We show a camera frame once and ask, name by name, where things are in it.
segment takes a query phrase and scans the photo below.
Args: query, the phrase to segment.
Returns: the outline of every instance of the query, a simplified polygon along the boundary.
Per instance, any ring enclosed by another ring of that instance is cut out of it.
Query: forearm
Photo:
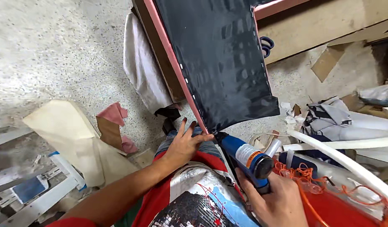
[[[177,168],[162,157],[84,199],[62,218],[80,217],[92,220],[101,227],[111,226],[149,189]]]

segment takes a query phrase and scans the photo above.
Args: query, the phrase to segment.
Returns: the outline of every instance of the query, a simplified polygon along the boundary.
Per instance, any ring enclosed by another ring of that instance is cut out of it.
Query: person's left hand
[[[193,121],[190,127],[184,133],[184,127],[186,125],[187,118],[185,117],[181,123],[179,132],[174,138],[173,142],[169,146],[166,154],[162,157],[167,160],[167,163],[172,165],[175,169],[182,167],[194,157],[200,144],[204,141],[211,141],[214,139],[214,135],[205,135],[203,132],[201,135],[191,137],[196,122]]]

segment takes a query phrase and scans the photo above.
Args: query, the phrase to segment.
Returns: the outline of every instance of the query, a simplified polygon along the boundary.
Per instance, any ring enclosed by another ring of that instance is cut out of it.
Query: warning label
[[[252,160],[258,155],[261,154],[260,150],[255,149],[250,144],[243,144],[236,152],[236,159],[245,165],[247,168],[250,168]]]

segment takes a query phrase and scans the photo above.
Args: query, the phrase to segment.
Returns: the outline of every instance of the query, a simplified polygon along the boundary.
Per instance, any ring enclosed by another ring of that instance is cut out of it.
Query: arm
[[[184,133],[186,122],[187,119],[184,118],[177,136],[163,157],[102,188],[82,200],[61,218],[86,218],[102,227],[114,224],[153,186],[190,161],[201,142],[213,139],[213,135],[191,137],[195,121]]]

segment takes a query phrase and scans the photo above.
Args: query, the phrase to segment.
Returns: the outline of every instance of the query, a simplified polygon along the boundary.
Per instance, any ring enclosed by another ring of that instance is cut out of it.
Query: blue tape
[[[52,153],[49,154],[49,157],[51,157],[51,156],[53,156],[55,154],[60,154],[60,152],[58,152],[58,151],[52,152]]]

